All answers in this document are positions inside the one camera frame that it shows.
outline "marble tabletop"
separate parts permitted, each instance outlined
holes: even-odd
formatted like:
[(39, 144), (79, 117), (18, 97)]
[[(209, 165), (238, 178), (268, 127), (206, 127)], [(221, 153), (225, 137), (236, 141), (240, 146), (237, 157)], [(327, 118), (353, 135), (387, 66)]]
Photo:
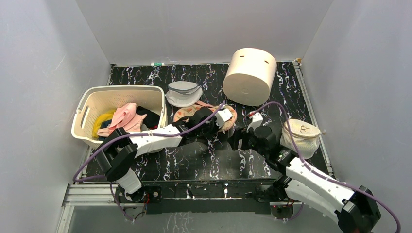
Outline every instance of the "marble tabletop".
[[(113, 67), (109, 85), (156, 85), (167, 92), (167, 84), (174, 81), (190, 81), (203, 88), (201, 101), (218, 105), (223, 100), (238, 113), (235, 127), (244, 127), (246, 113), (257, 108), (237, 104), (223, 93), (222, 84), (229, 64), (202, 64), (176, 66)], [(296, 77), (292, 62), (277, 63), (277, 71), (268, 101), (282, 103), (289, 118), (311, 123), (304, 95)], [(168, 122), (178, 110), (167, 103)], [(284, 118), (277, 106), (271, 105), (262, 112), (263, 124), (282, 124)], [(318, 149), (308, 160), (327, 173), (322, 152)], [(227, 134), (219, 133), (205, 141), (197, 141), (179, 148), (166, 148), (158, 153), (138, 157), (131, 167), (144, 182), (151, 181), (207, 181), (276, 179), (280, 173), (270, 169), (264, 158), (254, 151), (233, 151), (227, 143)], [(87, 166), (86, 175), (101, 174), (96, 161)]]

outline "white plastic basket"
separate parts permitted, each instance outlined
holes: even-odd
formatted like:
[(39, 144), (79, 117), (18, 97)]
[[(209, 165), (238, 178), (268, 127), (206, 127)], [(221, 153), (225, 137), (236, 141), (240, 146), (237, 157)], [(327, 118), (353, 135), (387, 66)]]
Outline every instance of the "white plastic basket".
[(84, 93), (74, 115), (71, 135), (96, 149), (103, 142), (92, 137), (97, 117), (127, 103), (136, 103), (158, 114), (159, 128), (167, 125), (165, 94), (162, 88), (145, 85), (101, 86), (88, 89)]

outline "mesh bag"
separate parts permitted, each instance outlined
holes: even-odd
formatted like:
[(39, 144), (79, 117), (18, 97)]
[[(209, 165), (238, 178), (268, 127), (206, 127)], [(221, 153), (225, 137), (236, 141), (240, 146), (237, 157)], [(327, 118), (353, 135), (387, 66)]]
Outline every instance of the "mesh bag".
[[(321, 131), (315, 126), (298, 119), (290, 119), (289, 124), (291, 125), (293, 139), (298, 146), (302, 157), (304, 159), (311, 158), (319, 148), (319, 135), (321, 134)], [(296, 152), (286, 122), (282, 128), (280, 144)]]

